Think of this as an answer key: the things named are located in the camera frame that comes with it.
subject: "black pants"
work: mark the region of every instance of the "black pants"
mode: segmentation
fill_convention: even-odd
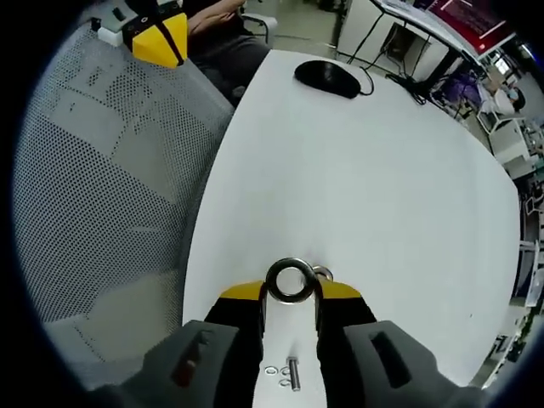
[[[190,60],[236,106],[269,51],[256,37],[240,35],[192,54]]]

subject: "computer mouse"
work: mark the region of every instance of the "computer mouse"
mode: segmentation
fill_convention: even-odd
[[[304,85],[353,99],[360,92],[357,79],[341,66],[328,61],[307,61],[295,70],[295,78]]]

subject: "metal bolt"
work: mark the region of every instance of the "metal bolt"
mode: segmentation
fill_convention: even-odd
[[[300,391],[300,378],[298,377],[297,357],[287,357],[287,364],[289,365],[289,372],[291,374],[291,389],[293,391]]]

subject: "metal ring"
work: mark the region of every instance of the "metal ring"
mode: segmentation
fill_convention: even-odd
[[[321,275],[325,279],[327,279],[328,281],[334,281],[332,279],[332,272],[331,272],[330,269],[328,269],[328,268],[326,268],[324,266],[321,266],[321,265],[315,265],[312,269],[314,270],[316,275]]]
[[[289,295],[278,287],[276,282],[278,275],[283,269],[298,269],[304,276],[304,286],[299,293]],[[318,285],[317,276],[309,263],[298,258],[284,258],[274,263],[266,274],[266,285],[272,297],[283,303],[301,303],[314,292]]]
[[[278,373],[278,369],[275,368],[273,365],[269,365],[264,369],[264,373],[267,376],[275,376]]]

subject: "person's arm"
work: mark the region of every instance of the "person's arm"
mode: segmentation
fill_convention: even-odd
[[[187,21],[189,34],[197,34],[211,26],[230,20],[244,2],[245,0],[221,0],[204,8]]]
[[[196,13],[194,17],[199,16],[202,20],[209,17],[213,17],[219,14],[232,13],[240,8],[246,0],[221,0],[210,7],[206,7],[203,10]]]

